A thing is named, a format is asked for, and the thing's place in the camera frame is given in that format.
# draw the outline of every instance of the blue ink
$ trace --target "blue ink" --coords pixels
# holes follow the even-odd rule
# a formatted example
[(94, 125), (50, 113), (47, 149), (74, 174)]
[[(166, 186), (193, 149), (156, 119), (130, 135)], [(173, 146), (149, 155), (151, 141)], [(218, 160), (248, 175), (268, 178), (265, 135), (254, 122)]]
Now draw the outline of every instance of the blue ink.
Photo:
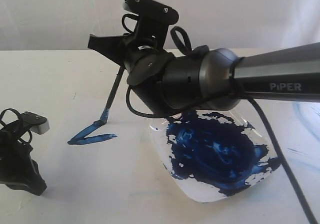
[[(316, 123), (310, 122), (306, 114), (304, 114), (302, 111), (302, 105), (306, 105), (306, 104), (300, 104), (298, 102), (295, 102), (292, 105), (294, 108), (293, 110), (296, 116), (298, 117), (298, 119), (300, 120), (300, 122), (302, 123), (302, 125), (309, 131), (309, 133), (311, 133), (311, 135), (313, 135), (318, 140), (318, 142), (320, 142), (320, 128), (317, 122)], [(309, 107), (309, 108), (310, 108), (309, 111), (312, 111), (313, 114), (316, 114), (318, 117), (320, 117), (319, 107)]]
[(246, 134), (246, 126), (237, 126), (234, 120), (218, 112), (203, 116), (225, 118), (230, 123), (221, 124), (216, 119), (201, 119), (195, 110), (182, 113), (179, 118), (167, 118), (167, 142), (172, 144), (171, 175), (176, 179), (187, 179), (192, 174), (198, 182), (220, 189), (220, 193), (232, 196), (250, 187), (246, 179), (259, 173), (277, 169), (278, 158), (263, 162), (269, 150), (267, 145), (254, 145)]
[(91, 124), (87, 128), (80, 131), (77, 135), (71, 138), (70, 141), (68, 141), (68, 144), (69, 145), (85, 145), (90, 143), (103, 142), (112, 138), (116, 138), (117, 135), (113, 133), (102, 134), (94, 137), (86, 137), (87, 135), (97, 130), (99, 127), (106, 124), (108, 120), (108, 116), (109, 116), (109, 109), (105, 108), (98, 121), (95, 121), (93, 124)]

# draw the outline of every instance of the white table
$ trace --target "white table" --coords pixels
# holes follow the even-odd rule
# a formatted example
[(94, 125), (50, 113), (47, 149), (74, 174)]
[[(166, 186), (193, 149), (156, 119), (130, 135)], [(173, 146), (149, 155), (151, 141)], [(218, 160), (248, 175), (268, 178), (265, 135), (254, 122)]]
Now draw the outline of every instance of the white table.
[[(235, 49), (234, 51), (240, 56), (250, 56), (269, 50)], [(97, 180), (105, 182), (105, 193), (100, 193), (103, 198), (94, 192), (94, 185), (93, 191), (88, 186), (87, 193), (81, 194), (78, 198), (77, 192), (74, 191), (76, 187), (63, 186), (65, 180), (69, 180), (69, 184), (72, 183), (70, 180), (72, 177), (57, 176), (56, 180), (52, 180), (50, 171), (44, 173), (43, 170), (50, 169), (51, 164), (46, 163), (47, 157), (50, 157), (50, 151), (55, 145), (53, 140), (57, 141), (61, 126), (64, 122), (70, 122), (70, 108), (75, 109), (76, 104), (90, 100), (93, 100), (92, 103), (97, 100), (96, 103), (99, 104), (102, 100), (106, 100), (117, 70), (117, 65), (89, 50), (0, 52), (0, 110), (12, 107), (20, 112), (36, 112), (46, 116), (51, 127), (48, 133), (34, 137), (32, 142), (34, 150), (31, 153), (39, 163), (48, 190), (42, 197), (34, 197), (23, 191), (12, 191), (2, 185), (1, 224), (307, 223), (282, 167), (260, 184), (238, 195), (215, 203), (199, 204), (182, 193), (162, 167), (153, 147), (146, 145), (147, 140), (140, 141), (138, 135), (132, 141), (137, 144), (122, 144), (127, 145), (128, 152), (131, 152), (130, 156), (121, 160), (119, 168), (122, 172), (117, 172), (118, 166), (113, 166), (119, 163), (120, 150), (115, 147), (112, 149), (112, 154), (105, 153), (109, 164), (99, 167), (99, 172), (101, 176), (110, 175), (110, 177)], [(121, 120), (128, 125), (145, 125), (147, 128), (150, 120), (135, 117), (125, 109), (125, 80), (126, 76), (116, 97), (119, 103), (123, 102), (124, 116)], [(290, 102), (260, 101), (259, 103), (274, 128), (283, 152), (314, 214), (320, 220), (320, 163), (315, 159), (320, 155), (320, 143), (297, 121)], [(237, 109), (263, 135), (266, 135), (253, 108), (242, 101)], [(101, 111), (99, 108), (95, 111), (84, 110), (77, 115), (86, 115), (86, 112), (98, 114)], [(98, 116), (88, 118), (94, 121)], [(80, 123), (79, 126), (84, 128), (86, 125)], [(99, 147), (107, 147), (108, 142), (110, 141), (99, 144)], [(73, 150), (79, 153), (82, 152), (81, 148), (74, 147)], [(288, 148), (298, 149), (298, 153), (293, 153)], [(304, 149), (307, 150), (304, 153), (307, 157), (303, 162), (299, 162), (299, 154)], [(88, 146), (82, 150), (87, 155), (92, 149)], [(96, 155), (95, 161), (104, 160), (104, 153), (91, 155), (93, 157)], [(86, 175), (90, 178), (95, 170), (95, 167), (90, 167), (90, 163), (90, 160), (83, 161), (82, 168), (88, 168), (80, 170), (83, 178), (86, 178)], [(63, 163), (55, 165), (63, 168)]]

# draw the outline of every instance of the transparent container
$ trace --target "transparent container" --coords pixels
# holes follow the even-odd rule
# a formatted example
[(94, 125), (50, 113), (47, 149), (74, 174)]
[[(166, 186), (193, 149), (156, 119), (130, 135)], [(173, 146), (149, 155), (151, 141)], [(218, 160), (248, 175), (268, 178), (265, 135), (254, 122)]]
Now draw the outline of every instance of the transparent container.
[(154, 119), (149, 130), (163, 165), (197, 202), (233, 196), (280, 165), (273, 146), (234, 109)]

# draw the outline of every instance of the white wall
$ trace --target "white wall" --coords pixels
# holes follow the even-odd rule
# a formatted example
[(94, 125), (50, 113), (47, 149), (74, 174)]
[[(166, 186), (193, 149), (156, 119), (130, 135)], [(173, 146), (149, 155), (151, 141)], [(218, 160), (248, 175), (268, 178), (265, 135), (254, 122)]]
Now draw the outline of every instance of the white wall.
[[(320, 0), (159, 0), (180, 13), (193, 47), (290, 47), (320, 41)], [(123, 0), (0, 0), (0, 50), (86, 49), (121, 35)], [(168, 39), (166, 47), (174, 45)]]

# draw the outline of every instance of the blue paint stroke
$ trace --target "blue paint stroke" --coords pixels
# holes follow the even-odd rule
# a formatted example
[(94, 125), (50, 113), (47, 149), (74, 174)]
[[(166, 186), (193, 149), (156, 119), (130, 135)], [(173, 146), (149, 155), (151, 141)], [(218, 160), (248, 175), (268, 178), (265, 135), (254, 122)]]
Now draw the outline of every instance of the blue paint stroke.
[[(292, 105), (294, 108), (293, 110), (302, 125), (308, 130), (311, 135), (313, 135), (318, 140), (318, 142), (320, 142), (320, 107), (316, 107), (315, 104), (305, 104), (298, 102), (294, 102)], [(308, 116), (306, 115), (307, 113), (303, 112), (303, 107), (306, 107), (306, 105), (308, 108), (308, 112), (312, 112), (314, 114), (312, 120), (308, 118)]]
[(254, 145), (241, 133), (253, 128), (251, 124), (237, 126), (232, 118), (218, 112), (203, 116), (225, 118), (231, 124), (221, 124), (213, 118), (201, 119), (195, 110), (184, 112), (179, 118), (167, 118), (166, 136), (174, 154), (174, 158), (170, 157), (174, 178), (183, 180), (193, 175), (198, 182), (213, 185), (220, 193), (232, 196), (250, 187), (246, 179), (251, 175), (279, 167), (278, 158), (260, 161), (269, 152), (267, 145)]
[(86, 137), (87, 135), (97, 130), (99, 127), (106, 124), (108, 120), (108, 116), (109, 116), (109, 109), (105, 108), (99, 120), (95, 121), (93, 124), (91, 124), (90, 126), (80, 131), (77, 135), (71, 138), (70, 141), (68, 141), (68, 144), (69, 145), (85, 145), (90, 143), (103, 142), (112, 138), (116, 138), (117, 135), (113, 133), (97, 135), (94, 137)]

